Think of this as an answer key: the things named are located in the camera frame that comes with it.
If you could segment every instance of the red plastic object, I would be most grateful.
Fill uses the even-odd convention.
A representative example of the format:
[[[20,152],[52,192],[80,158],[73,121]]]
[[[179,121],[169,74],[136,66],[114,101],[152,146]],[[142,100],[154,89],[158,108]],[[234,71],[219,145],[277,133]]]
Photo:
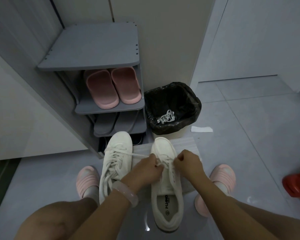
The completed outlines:
[[[291,197],[300,198],[300,173],[284,177],[282,185]]]

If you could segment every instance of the plastic trash bag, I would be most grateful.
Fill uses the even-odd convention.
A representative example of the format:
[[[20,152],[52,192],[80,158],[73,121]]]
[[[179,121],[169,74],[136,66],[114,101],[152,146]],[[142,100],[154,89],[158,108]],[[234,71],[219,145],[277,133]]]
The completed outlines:
[[[151,130],[156,135],[179,131],[196,122],[201,112],[201,102],[190,87],[183,82],[172,82],[144,93],[145,113]],[[171,109],[175,121],[162,124],[157,120]]]

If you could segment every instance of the pink slipper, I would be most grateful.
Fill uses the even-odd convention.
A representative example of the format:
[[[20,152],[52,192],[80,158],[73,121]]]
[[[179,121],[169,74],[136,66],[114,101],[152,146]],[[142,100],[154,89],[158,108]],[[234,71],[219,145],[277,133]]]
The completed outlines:
[[[81,177],[84,170],[89,169],[91,172],[85,176]],[[86,166],[83,169],[80,170],[78,176],[77,176],[77,192],[79,194],[80,199],[83,198],[84,192],[90,187],[90,186],[97,186],[99,188],[100,183],[100,176],[98,171],[93,166]]]
[[[92,99],[101,109],[112,109],[119,104],[119,97],[108,70],[86,70],[83,77]]]
[[[231,175],[224,170],[225,168],[231,171]],[[232,168],[226,164],[216,166],[210,175],[210,180],[212,182],[218,181],[223,183],[227,187],[228,193],[231,193],[236,185],[236,175]],[[198,194],[194,199],[194,206],[200,215],[204,217],[210,216],[209,210],[200,194]]]
[[[141,100],[140,86],[133,67],[115,68],[111,77],[121,101],[125,104],[135,104]]]

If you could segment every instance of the pink bangle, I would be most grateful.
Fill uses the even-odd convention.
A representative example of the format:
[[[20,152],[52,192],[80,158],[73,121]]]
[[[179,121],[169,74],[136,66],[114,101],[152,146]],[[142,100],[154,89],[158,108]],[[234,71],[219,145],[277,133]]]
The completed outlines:
[[[112,190],[118,190],[121,194],[123,194],[128,201],[131,202],[132,207],[136,207],[138,205],[139,199],[138,196],[136,196],[128,186],[126,186],[121,181],[115,181],[112,184]]]

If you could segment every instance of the shelf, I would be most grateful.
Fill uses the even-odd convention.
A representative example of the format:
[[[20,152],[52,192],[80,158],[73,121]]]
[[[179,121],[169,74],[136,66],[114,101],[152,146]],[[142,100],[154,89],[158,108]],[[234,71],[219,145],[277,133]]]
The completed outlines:
[[[130,67],[139,63],[135,23],[75,24],[62,31],[38,68],[70,71]]]
[[[88,115],[88,114],[101,114],[101,113],[112,113],[112,112],[121,112],[121,111],[129,111],[129,110],[139,110],[144,108],[145,100],[143,94],[143,82],[141,75],[141,65],[133,67],[136,71],[136,76],[139,82],[139,86],[141,89],[142,98],[136,104],[124,104],[121,100],[119,104],[112,109],[101,109],[96,105],[93,101],[91,94],[86,86],[82,88],[81,91],[81,99],[79,104],[76,105],[75,112],[79,115]]]
[[[136,119],[136,123],[133,126],[132,131],[129,134],[139,134],[144,133],[147,130],[147,122],[144,118],[144,113],[142,111],[139,112],[138,117]],[[94,135],[96,137],[107,137],[107,136],[113,136],[117,131],[115,129],[112,130],[112,132],[108,135],[97,135],[94,132]]]

